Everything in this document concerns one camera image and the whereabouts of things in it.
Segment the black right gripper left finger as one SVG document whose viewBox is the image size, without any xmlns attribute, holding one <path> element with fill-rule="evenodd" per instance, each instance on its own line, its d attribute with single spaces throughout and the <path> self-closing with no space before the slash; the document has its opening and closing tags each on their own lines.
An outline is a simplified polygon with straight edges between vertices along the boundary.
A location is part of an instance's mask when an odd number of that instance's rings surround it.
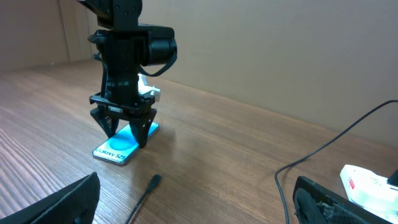
<svg viewBox="0 0 398 224">
<path fill-rule="evenodd" d="M 1 219 L 1 224 L 92 224 L 100 199 L 96 172 Z"/>
</svg>

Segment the teal screen smartphone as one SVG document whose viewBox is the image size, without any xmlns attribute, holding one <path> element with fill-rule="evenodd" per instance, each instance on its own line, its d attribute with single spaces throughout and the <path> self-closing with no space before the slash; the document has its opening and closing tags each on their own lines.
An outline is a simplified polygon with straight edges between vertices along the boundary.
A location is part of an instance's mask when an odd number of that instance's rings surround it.
<svg viewBox="0 0 398 224">
<path fill-rule="evenodd" d="M 130 125 L 125 125 L 116 134 L 100 144 L 92 152 L 96 159 L 101 159 L 117 165 L 124 165 L 136 151 L 140 149 L 139 144 L 132 135 Z"/>
</svg>

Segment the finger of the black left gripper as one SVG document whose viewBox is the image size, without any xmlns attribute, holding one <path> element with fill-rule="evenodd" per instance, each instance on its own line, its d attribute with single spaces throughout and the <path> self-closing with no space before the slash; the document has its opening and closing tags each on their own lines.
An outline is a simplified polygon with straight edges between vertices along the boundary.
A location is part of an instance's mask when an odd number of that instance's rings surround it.
<svg viewBox="0 0 398 224">
<path fill-rule="evenodd" d="M 131 133 L 140 148 L 145 147 L 147 144 L 149 129 L 156 114 L 157 110 L 152 108 L 148 113 L 129 120 Z"/>
<path fill-rule="evenodd" d="M 106 110 L 103 107 L 92 109 L 90 115 L 99 124 L 107 137 L 111 138 L 116 134 L 119 120 L 106 114 Z"/>
</svg>

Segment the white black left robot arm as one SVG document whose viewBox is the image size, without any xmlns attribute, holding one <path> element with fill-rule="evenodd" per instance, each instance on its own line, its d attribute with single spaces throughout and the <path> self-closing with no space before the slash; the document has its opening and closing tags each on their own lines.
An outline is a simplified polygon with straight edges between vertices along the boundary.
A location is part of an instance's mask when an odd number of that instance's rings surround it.
<svg viewBox="0 0 398 224">
<path fill-rule="evenodd" d="M 152 90 L 139 90 L 139 77 L 146 66 L 161 65 L 158 77 L 177 60 L 175 32 L 171 27 L 141 24 L 141 0 L 79 0 L 96 14 L 99 29 L 88 41 L 96 45 L 94 59 L 103 66 L 101 91 L 90 96 L 93 119 L 111 138 L 119 120 L 128 121 L 140 148 L 147 144 L 150 126 L 157 110 L 152 107 Z"/>
</svg>

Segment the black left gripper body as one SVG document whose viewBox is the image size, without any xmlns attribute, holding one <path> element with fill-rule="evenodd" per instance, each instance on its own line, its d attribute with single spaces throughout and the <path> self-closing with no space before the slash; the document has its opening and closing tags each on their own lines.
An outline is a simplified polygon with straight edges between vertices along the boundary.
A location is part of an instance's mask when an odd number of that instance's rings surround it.
<svg viewBox="0 0 398 224">
<path fill-rule="evenodd" d="M 153 108 L 155 97 L 141 95 L 138 90 L 139 76 L 136 78 L 130 83 L 119 83 L 119 86 L 105 84 L 104 91 L 90 96 L 90 103 L 103 107 L 106 114 L 117 119 L 130 120 L 148 113 Z"/>
</svg>

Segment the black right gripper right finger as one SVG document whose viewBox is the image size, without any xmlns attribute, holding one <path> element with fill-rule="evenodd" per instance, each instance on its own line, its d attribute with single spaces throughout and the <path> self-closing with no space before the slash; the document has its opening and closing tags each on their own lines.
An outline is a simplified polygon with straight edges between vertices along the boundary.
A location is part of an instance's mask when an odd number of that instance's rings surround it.
<svg viewBox="0 0 398 224">
<path fill-rule="evenodd" d="M 391 224 L 304 176 L 297 178 L 293 201 L 303 224 Z"/>
</svg>

